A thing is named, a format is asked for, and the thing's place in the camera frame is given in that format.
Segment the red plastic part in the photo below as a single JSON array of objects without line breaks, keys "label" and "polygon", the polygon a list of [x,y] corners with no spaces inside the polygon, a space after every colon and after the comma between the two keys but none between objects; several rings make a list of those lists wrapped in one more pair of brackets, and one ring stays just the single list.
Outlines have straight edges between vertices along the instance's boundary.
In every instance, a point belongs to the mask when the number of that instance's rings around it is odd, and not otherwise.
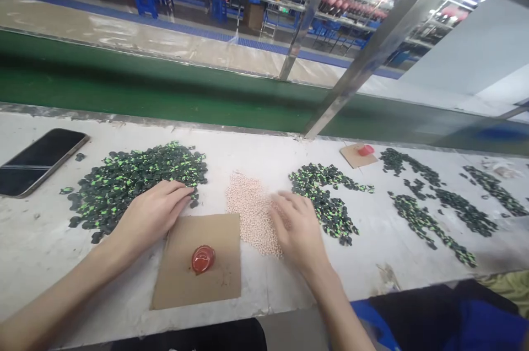
[{"label": "red plastic part", "polygon": [[191,257],[191,266],[195,274],[206,272],[215,262],[215,251],[208,245],[199,246]]},{"label": "red plastic part", "polygon": [[366,156],[374,152],[375,149],[368,144],[364,145],[360,150],[358,150],[358,154],[360,154],[361,156]]}]

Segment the smartphone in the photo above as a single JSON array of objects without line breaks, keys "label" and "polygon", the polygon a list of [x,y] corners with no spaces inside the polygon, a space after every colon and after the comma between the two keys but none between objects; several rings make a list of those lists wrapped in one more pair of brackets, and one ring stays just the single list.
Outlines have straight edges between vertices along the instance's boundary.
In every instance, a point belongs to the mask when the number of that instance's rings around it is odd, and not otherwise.
[{"label": "smartphone", "polygon": [[0,166],[0,195],[24,198],[73,155],[89,137],[55,128]]}]

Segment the hand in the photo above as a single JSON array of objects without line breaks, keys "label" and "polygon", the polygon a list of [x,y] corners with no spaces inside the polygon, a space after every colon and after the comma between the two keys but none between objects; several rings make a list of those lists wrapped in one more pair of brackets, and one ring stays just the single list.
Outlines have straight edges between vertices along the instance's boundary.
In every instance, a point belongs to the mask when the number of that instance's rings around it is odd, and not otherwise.
[{"label": "hand", "polygon": [[132,263],[172,228],[193,190],[177,181],[162,180],[131,202],[101,245],[111,245],[113,253],[121,252],[118,255]]},{"label": "hand", "polygon": [[332,269],[310,199],[284,191],[273,195],[272,199],[281,211],[272,208],[270,212],[279,244],[305,279],[309,280],[313,274]]}]

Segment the pile of rubber pieces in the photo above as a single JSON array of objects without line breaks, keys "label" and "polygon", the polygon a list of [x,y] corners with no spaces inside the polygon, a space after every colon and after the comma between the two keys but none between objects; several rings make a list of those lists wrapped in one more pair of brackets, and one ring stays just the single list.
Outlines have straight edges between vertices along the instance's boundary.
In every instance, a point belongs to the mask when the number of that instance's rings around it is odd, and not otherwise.
[{"label": "pile of rubber pieces", "polygon": [[92,243],[97,244],[114,230],[136,196],[162,180],[178,180],[187,187],[194,187],[190,206],[196,207],[197,186],[207,183],[204,175],[208,169],[204,162],[206,155],[191,152],[194,148],[173,141],[144,152],[110,152],[103,160],[105,165],[92,168],[79,180],[79,192],[68,194],[72,201],[70,210],[78,214],[70,219],[69,226],[77,227],[83,222],[83,229],[98,229],[92,234]]}]

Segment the green conveyor belt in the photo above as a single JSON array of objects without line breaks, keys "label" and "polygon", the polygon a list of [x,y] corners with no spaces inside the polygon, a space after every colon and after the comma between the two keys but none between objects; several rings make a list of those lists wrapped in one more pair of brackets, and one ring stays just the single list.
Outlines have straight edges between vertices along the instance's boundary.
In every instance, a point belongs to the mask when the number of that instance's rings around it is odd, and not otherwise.
[{"label": "green conveyor belt", "polygon": [[[327,89],[0,31],[0,101],[301,132]],[[323,135],[529,155],[529,126],[357,94]]]}]

